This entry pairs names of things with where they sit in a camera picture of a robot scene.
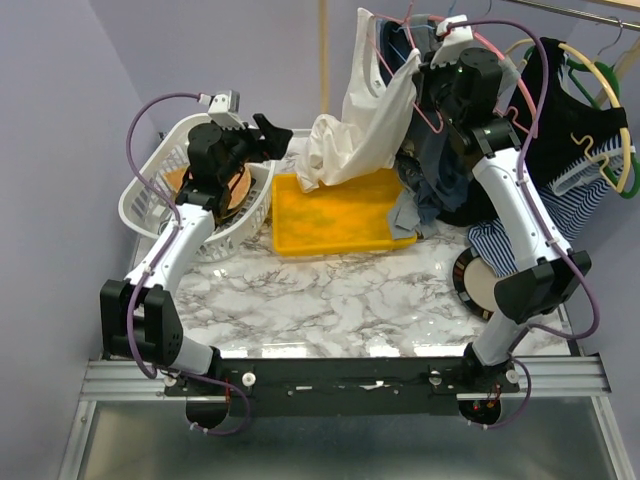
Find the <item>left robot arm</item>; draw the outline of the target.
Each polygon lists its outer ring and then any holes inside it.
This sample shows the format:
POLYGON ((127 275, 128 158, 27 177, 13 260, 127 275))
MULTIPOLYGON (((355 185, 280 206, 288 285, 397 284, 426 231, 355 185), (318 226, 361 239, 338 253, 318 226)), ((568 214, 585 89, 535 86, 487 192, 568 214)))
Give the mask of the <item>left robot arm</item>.
POLYGON ((219 351, 185 336, 173 296, 196 259, 226 260, 262 227, 275 163, 293 136, 262 114, 252 123, 228 114, 193 115, 134 171, 119 214, 155 242, 124 279, 101 288, 107 353, 145 368, 188 372, 188 384, 201 395, 220 387, 219 351))

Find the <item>white tank top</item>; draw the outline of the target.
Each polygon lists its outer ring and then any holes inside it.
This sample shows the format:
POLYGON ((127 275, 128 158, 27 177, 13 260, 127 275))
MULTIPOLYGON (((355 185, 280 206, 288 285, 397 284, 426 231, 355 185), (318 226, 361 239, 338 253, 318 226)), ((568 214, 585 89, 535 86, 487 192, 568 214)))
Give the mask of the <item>white tank top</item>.
POLYGON ((420 51, 407 60, 385 84, 379 69, 374 37, 376 20, 357 10, 356 39, 351 76, 342 105, 342 117, 319 115, 312 125, 295 173, 301 190, 335 186, 393 165, 411 123, 419 72, 420 51))

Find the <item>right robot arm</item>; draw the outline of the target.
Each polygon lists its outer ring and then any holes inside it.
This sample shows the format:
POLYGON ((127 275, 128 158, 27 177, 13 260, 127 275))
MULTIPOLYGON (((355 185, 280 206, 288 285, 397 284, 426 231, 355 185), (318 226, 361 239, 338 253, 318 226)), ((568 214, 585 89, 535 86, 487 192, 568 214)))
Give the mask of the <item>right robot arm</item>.
POLYGON ((511 122, 495 113, 502 69, 498 56, 479 47, 446 47, 426 54, 421 105, 442 117, 453 150, 468 165, 506 230, 515 274, 494 287, 497 309, 469 346, 460 379, 480 392, 532 328, 556 310, 591 267, 559 232, 524 169, 524 151, 511 122))

